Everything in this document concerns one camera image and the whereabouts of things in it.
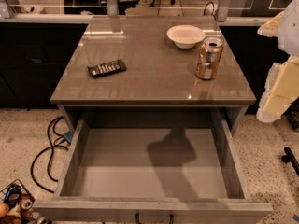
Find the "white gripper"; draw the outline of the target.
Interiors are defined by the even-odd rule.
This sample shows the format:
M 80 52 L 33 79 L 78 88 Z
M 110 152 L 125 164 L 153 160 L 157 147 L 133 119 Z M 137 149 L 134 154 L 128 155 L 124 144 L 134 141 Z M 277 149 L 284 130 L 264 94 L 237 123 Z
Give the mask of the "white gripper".
M 278 36 L 278 47 L 291 56 L 299 56 L 299 0 L 292 0 L 284 12 L 278 13 L 257 31 L 266 37 Z M 273 63 L 266 81 L 265 92 L 256 117 L 270 123 L 279 119 L 299 97 L 299 58 Z

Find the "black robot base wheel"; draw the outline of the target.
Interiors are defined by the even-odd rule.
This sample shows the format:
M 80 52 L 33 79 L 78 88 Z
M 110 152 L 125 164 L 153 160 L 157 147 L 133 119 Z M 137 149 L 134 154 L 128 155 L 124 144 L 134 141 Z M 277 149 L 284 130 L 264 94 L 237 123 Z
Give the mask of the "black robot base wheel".
M 299 176 L 299 162 L 295 158 L 295 156 L 292 153 L 292 150 L 289 147 L 284 148 L 285 154 L 281 157 L 281 160 L 284 163 L 290 163 L 292 165 L 292 168 Z

